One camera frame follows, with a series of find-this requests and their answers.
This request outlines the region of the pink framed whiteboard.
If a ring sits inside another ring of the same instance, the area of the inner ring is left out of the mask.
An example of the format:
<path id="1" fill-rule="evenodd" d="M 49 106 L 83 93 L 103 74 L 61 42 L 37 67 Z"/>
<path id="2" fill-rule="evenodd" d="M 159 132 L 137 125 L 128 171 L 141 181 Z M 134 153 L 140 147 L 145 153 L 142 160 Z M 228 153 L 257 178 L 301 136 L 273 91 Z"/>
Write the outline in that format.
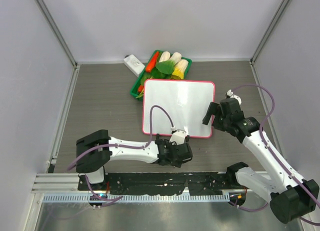
<path id="1" fill-rule="evenodd" d="M 204 125 L 210 102 L 215 99 L 216 86 L 211 81 L 148 79 L 144 85 L 142 132 L 170 135 L 171 122 L 167 115 L 154 105 L 160 106 L 169 114 L 176 129 L 184 130 L 191 138 L 207 139 L 212 136 L 211 124 Z"/>

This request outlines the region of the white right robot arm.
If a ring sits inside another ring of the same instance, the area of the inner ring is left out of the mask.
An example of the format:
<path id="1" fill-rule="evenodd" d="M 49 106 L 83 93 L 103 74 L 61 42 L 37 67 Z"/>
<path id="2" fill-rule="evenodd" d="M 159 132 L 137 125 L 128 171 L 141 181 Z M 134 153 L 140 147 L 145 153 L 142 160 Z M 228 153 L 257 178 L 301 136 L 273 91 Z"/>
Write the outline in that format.
<path id="1" fill-rule="evenodd" d="M 243 144 L 257 158 L 269 177 L 253 171 L 246 163 L 238 162 L 226 169 L 226 184 L 233 189 L 244 186 L 270 206 L 282 223 L 313 212 L 320 187 L 313 179 L 306 180 L 294 170 L 270 142 L 266 132 L 254 117 L 245 117 L 239 101 L 234 97 L 220 103 L 211 102 L 202 120 L 207 125 L 227 132 Z"/>

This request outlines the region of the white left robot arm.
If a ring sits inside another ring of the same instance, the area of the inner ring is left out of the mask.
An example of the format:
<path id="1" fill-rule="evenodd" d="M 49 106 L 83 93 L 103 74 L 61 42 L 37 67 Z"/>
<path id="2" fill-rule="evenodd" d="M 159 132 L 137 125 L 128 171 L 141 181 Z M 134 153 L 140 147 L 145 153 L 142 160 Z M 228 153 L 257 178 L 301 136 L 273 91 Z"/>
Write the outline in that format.
<path id="1" fill-rule="evenodd" d="M 100 191 L 107 183 L 104 165 L 109 161 L 140 161 L 147 164 L 180 168 L 193 159 L 188 136 L 176 130 L 170 139 L 137 142 L 109 136 L 106 129 L 91 133 L 76 142 L 76 159 L 72 164 L 76 172 L 88 177 L 89 185 Z"/>

